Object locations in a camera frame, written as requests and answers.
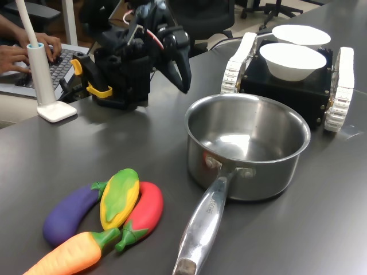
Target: white lamp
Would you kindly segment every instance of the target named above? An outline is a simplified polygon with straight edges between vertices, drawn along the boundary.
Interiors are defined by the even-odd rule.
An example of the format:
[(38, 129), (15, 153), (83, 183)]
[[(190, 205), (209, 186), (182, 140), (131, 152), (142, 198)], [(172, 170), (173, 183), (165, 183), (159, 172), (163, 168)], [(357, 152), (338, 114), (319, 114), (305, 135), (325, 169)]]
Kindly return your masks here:
[(76, 114), (70, 105), (56, 101), (44, 44), (38, 43), (24, 0), (15, 0), (30, 44), (27, 46), (30, 70), (37, 95), (37, 112), (49, 122), (58, 122)]

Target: keyboard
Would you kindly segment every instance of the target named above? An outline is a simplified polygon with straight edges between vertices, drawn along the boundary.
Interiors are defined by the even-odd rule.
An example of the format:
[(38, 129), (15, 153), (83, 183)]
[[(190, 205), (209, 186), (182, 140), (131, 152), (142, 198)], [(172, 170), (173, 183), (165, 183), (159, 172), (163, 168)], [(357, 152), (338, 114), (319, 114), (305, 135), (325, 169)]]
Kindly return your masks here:
[[(59, 85), (60, 79), (64, 78), (64, 76), (70, 70), (72, 66), (70, 61), (73, 59), (73, 54), (75, 53), (77, 52), (74, 50), (62, 49), (60, 56), (57, 57), (53, 63), (49, 62), (52, 85), (54, 89), (56, 89), (56, 87)], [(25, 73), (18, 79), (15, 85), (19, 87), (34, 88), (32, 75)]]

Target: black box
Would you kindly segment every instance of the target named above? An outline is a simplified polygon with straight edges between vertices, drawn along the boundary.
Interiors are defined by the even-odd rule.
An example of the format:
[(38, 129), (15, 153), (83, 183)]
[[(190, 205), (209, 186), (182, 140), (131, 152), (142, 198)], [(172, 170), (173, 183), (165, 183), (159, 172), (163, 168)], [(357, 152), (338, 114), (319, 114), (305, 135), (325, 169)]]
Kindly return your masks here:
[[(269, 43), (276, 42), (264, 40), (259, 49)], [(333, 63), (330, 49), (318, 49), (318, 52), (326, 57), (326, 65), (302, 81), (290, 82), (272, 76), (265, 58), (257, 50), (241, 80), (240, 92), (279, 101), (299, 113), (310, 128), (315, 129), (323, 120), (329, 103)]]

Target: saucepan rim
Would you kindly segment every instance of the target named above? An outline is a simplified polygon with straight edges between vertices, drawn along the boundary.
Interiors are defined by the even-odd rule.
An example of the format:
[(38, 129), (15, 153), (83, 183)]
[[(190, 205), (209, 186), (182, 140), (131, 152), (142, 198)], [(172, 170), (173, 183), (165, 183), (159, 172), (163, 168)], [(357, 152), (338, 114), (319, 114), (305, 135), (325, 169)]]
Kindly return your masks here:
[[(284, 108), (285, 110), (289, 111), (290, 113), (293, 113), (293, 115), (295, 116), (295, 118), (297, 118), (298, 120), (300, 120), (303, 124), (303, 128), (306, 132), (306, 136), (303, 142), (303, 145), (301, 146), (300, 149), (298, 149), (296, 152), (294, 152), (293, 154), (286, 156), (284, 158), (281, 159), (274, 159), (274, 160), (266, 160), (266, 161), (255, 161), (255, 160), (241, 160), (241, 159), (236, 159), (236, 158), (228, 158), (226, 156), (222, 156), (218, 153), (216, 153), (215, 151), (211, 150), (210, 148), (208, 148), (207, 146), (203, 145), (201, 142), (199, 142), (194, 135), (191, 133), (191, 130), (189, 128), (189, 118), (191, 116), (191, 114), (200, 106), (203, 105), (203, 103), (207, 102), (207, 101), (212, 101), (213, 99), (217, 98), (217, 97), (241, 97), (241, 98), (246, 98), (246, 99), (250, 99), (250, 100), (263, 100), (263, 101), (267, 101), (269, 103), (273, 103), (275, 105), (278, 105), (282, 108)], [(276, 100), (273, 99), (269, 99), (267, 97), (263, 97), (263, 96), (255, 96), (255, 95), (249, 95), (249, 94), (245, 94), (245, 93), (225, 93), (225, 94), (219, 94), (219, 95), (213, 95), (213, 96), (207, 96), (204, 97), (202, 99), (197, 100), (195, 103), (193, 103), (189, 109), (186, 111), (185, 114), (185, 128), (186, 131), (188, 132), (189, 136), (203, 149), (209, 151), (210, 153), (212, 153), (213, 155), (219, 156), (221, 158), (224, 159), (228, 159), (228, 160), (232, 160), (234, 162), (242, 162), (242, 163), (277, 163), (277, 162), (283, 162), (285, 160), (291, 159), (297, 155), (299, 155), (301, 152), (303, 152), (304, 149), (306, 149), (306, 147), (308, 146), (308, 144), (310, 143), (310, 139), (311, 139), (311, 131), (310, 131), (310, 127), (309, 125), (306, 123), (306, 121), (303, 119), (303, 117), (297, 113), (295, 110), (293, 110), (292, 108), (284, 105), (283, 103), (280, 103)]]

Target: stainless steel saucepan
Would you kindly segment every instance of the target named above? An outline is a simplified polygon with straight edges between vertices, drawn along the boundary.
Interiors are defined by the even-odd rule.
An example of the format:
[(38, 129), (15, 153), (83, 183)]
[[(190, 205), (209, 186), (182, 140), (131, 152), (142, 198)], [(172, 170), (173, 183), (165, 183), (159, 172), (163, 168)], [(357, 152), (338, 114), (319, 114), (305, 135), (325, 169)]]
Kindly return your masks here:
[(258, 201), (280, 194), (310, 142), (291, 108), (246, 94), (209, 96), (187, 111), (188, 170), (208, 188), (179, 245), (173, 275), (196, 275), (218, 231), (226, 197)]

